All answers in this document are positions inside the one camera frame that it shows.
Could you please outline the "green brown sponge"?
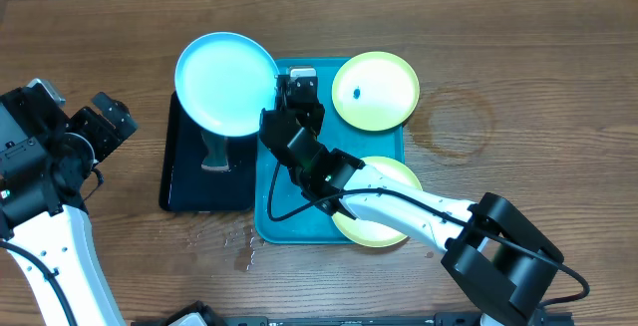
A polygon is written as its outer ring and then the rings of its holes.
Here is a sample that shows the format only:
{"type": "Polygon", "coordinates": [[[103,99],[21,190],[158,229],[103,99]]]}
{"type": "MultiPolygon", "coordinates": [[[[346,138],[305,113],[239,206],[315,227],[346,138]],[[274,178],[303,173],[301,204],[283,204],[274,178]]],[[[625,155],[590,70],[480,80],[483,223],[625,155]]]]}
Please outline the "green brown sponge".
{"type": "Polygon", "coordinates": [[[229,171],[227,137],[207,130],[201,131],[201,137],[206,147],[206,156],[201,163],[201,168],[214,172],[229,171]]]}

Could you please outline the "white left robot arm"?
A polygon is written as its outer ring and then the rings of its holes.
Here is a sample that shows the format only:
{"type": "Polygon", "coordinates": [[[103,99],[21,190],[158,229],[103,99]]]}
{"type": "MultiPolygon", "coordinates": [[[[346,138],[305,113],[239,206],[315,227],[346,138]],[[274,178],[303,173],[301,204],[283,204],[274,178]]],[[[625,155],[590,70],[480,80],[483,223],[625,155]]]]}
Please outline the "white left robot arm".
{"type": "Polygon", "coordinates": [[[122,325],[81,188],[138,128],[103,92],[68,117],[61,93],[34,79],[1,97],[1,246],[48,325],[122,325]]]}

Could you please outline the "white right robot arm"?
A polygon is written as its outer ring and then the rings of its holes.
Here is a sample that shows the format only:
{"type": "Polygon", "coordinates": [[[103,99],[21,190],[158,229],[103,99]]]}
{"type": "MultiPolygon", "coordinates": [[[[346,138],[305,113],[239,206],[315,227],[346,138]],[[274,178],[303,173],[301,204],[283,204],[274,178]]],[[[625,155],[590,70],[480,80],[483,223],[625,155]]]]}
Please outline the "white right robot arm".
{"type": "Polygon", "coordinates": [[[466,297],[502,325],[526,325],[564,257],[507,199],[480,201],[412,188],[318,139],[325,109],[315,77],[279,75],[275,102],[262,110],[259,137],[288,169],[309,206],[373,221],[442,254],[466,297]]]}

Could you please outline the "light blue plate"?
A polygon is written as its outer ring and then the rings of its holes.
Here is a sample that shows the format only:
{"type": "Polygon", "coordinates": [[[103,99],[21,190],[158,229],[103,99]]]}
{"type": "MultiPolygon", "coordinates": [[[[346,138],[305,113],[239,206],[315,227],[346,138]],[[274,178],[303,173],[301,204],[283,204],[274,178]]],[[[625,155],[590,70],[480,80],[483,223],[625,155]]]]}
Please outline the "light blue plate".
{"type": "Polygon", "coordinates": [[[182,108],[200,127],[244,137],[258,132],[262,110],[274,108],[278,75],[274,59],[254,40],[213,32],[181,52],[174,85],[182,108]]]}

